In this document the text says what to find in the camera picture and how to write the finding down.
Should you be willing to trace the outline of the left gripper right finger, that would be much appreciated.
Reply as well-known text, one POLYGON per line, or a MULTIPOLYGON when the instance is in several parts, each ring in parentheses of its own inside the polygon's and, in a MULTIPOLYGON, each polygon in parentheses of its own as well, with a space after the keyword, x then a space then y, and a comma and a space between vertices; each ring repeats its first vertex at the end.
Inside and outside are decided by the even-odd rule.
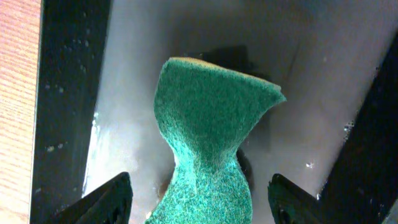
POLYGON ((329 223, 319 201, 284 177, 274 174, 268 185, 268 201, 276 224, 329 223))

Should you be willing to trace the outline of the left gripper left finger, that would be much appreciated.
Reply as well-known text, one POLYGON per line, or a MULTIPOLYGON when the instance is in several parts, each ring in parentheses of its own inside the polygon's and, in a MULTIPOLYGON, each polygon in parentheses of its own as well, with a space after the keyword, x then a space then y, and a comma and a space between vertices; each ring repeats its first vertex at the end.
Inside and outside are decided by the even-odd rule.
POLYGON ((128 172, 107 181, 72 206, 49 218, 47 224, 128 224, 133 191, 128 172))

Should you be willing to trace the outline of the green yellow sponge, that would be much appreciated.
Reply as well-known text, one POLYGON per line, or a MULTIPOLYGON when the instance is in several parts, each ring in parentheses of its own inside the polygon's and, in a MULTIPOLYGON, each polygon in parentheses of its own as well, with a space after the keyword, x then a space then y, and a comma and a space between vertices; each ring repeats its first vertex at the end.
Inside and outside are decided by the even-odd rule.
POLYGON ((154 114, 175 168, 148 223, 251 223, 237 151, 262 116, 285 101, 279 85, 189 57, 160 72, 154 114))

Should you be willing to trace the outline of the dark rectangular tray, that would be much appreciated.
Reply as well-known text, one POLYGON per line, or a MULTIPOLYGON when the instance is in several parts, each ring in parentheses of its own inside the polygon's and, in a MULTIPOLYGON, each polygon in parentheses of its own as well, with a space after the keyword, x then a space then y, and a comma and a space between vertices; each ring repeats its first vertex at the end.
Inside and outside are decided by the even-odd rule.
POLYGON ((153 100, 170 57, 279 85, 286 101, 242 142, 253 222, 282 174, 344 214, 397 222, 396 1, 44 1, 29 222, 120 172, 130 221, 159 203, 174 157, 153 100))

